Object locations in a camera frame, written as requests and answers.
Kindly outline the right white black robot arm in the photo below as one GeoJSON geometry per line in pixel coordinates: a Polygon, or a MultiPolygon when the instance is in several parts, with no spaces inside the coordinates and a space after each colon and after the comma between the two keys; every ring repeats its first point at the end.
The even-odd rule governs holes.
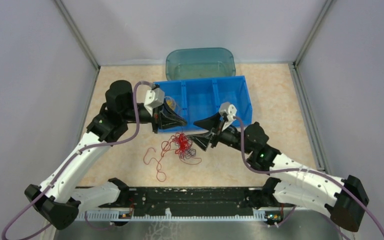
{"type": "Polygon", "coordinates": [[[360,229],[369,198],[359,178],[332,176],[301,164],[270,146],[269,136],[257,121],[248,126],[240,122],[237,130],[229,120],[240,118],[216,113],[197,120],[193,124],[207,132],[188,138],[204,151],[218,143],[236,149],[250,171],[268,175],[261,193],[267,206],[302,206],[328,217],[347,231],[360,229]]]}

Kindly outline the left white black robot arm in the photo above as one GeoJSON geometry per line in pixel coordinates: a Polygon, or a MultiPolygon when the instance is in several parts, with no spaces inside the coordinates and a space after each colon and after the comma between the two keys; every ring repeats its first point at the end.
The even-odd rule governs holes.
{"type": "Polygon", "coordinates": [[[127,80],[113,82],[105,92],[105,103],[87,126],[79,143],[64,162],[40,185],[29,185],[27,199],[53,227],[63,230],[80,213],[104,205],[124,207],[131,204],[130,188],[120,179],[90,187],[78,188],[78,183],[112,146],[121,145],[129,124],[151,124],[157,133],[184,127],[187,121],[172,110],[158,84],[150,83],[145,100],[137,102],[137,85],[127,80]]]}

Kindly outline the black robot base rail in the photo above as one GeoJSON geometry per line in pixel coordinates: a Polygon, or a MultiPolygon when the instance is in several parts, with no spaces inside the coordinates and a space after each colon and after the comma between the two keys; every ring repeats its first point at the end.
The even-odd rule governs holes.
{"type": "Polygon", "coordinates": [[[125,208],[122,218],[139,221],[262,221],[280,224],[285,203],[261,187],[136,187],[102,208],[125,208]]]}

